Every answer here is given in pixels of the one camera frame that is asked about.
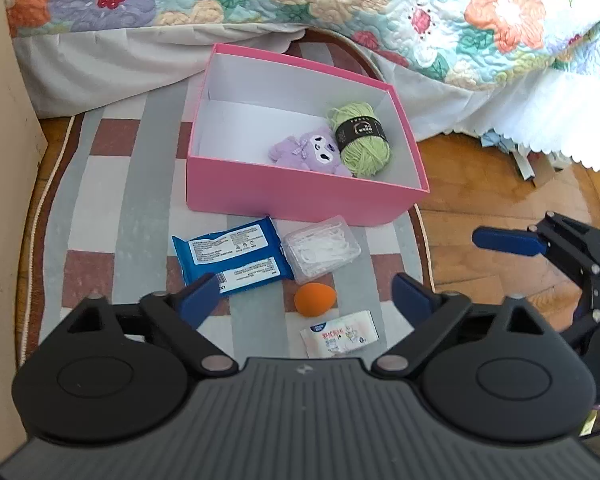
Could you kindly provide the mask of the purple plush toy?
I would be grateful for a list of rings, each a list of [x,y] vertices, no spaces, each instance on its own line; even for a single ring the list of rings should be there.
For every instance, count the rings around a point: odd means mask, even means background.
[[[299,136],[288,136],[268,150],[268,157],[277,167],[351,177],[343,165],[337,143],[329,127],[321,127]]]

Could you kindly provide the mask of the pink cardboard box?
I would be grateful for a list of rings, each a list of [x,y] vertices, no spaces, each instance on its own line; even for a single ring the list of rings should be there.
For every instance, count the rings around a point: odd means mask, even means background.
[[[351,103],[366,117],[344,139],[372,134],[389,160],[369,178],[343,165],[329,118]],[[216,44],[204,73],[186,155],[186,204],[196,211],[351,226],[396,220],[429,192],[405,110],[393,86],[334,66]]]

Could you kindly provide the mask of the blue wet wipes pack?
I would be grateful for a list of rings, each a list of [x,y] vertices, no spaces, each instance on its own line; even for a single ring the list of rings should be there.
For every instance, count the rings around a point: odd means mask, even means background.
[[[191,240],[174,236],[172,244],[184,284],[214,274],[221,296],[294,278],[270,217]]]

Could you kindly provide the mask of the green yarn ball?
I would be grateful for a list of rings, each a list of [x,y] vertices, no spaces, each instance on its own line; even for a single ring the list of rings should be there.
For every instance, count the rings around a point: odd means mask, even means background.
[[[370,104],[351,102],[331,108],[326,118],[340,159],[351,174],[357,178],[371,178],[388,165],[390,144]]]

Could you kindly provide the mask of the paper scraps under bed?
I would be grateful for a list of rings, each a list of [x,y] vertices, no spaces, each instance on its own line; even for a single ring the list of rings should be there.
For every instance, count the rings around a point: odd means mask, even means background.
[[[556,177],[562,170],[566,170],[573,164],[573,159],[562,152],[531,151],[528,146],[517,144],[513,140],[489,130],[480,136],[483,148],[498,148],[501,152],[509,154],[516,162],[518,171],[525,181],[531,181],[536,188],[540,188]],[[592,185],[600,196],[600,171],[586,168],[590,174]]]

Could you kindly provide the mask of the striped checkered rug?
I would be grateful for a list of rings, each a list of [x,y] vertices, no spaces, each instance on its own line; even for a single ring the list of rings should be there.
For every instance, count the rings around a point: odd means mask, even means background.
[[[379,70],[351,41],[309,30],[286,54],[381,79]],[[36,349],[88,292],[117,302],[135,301],[153,290],[183,286],[171,236],[184,238],[239,226],[246,217],[191,211],[185,200],[185,166],[193,111],[204,76],[58,119],[57,140],[45,154],[32,195],[21,257],[27,285],[19,285],[16,356],[18,364]],[[344,313],[372,311],[380,342],[392,346],[411,326],[390,301],[393,275],[406,271],[432,286],[430,251],[417,206],[392,223],[354,228],[362,256],[352,266],[326,275],[338,299],[365,300],[368,307],[342,304]],[[302,356],[305,321],[294,310],[293,281],[281,281],[222,299],[202,333],[227,353],[246,350],[247,307],[254,304],[267,326],[282,326],[272,347],[283,356]]]

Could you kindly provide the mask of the orange makeup sponge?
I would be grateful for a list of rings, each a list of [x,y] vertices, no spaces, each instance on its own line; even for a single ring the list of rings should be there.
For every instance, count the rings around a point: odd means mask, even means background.
[[[306,283],[294,294],[294,307],[306,318],[317,318],[337,302],[336,290],[322,283]]]

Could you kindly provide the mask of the white tissue pack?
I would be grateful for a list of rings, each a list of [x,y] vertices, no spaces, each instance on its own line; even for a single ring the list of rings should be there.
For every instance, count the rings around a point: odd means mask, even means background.
[[[311,325],[302,330],[300,336],[310,359],[343,356],[378,341],[369,310]]]

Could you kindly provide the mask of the beige wooden cabinet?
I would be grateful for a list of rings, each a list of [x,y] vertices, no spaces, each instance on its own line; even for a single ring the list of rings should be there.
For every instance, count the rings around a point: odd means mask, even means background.
[[[17,361],[16,292],[24,225],[45,150],[0,0],[0,462],[26,438],[10,393]]]

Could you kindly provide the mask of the clear plastic floss box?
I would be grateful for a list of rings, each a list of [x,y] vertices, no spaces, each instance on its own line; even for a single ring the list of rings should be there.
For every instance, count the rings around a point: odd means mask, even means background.
[[[362,252],[350,226],[341,216],[286,234],[282,247],[299,285],[346,266]]]

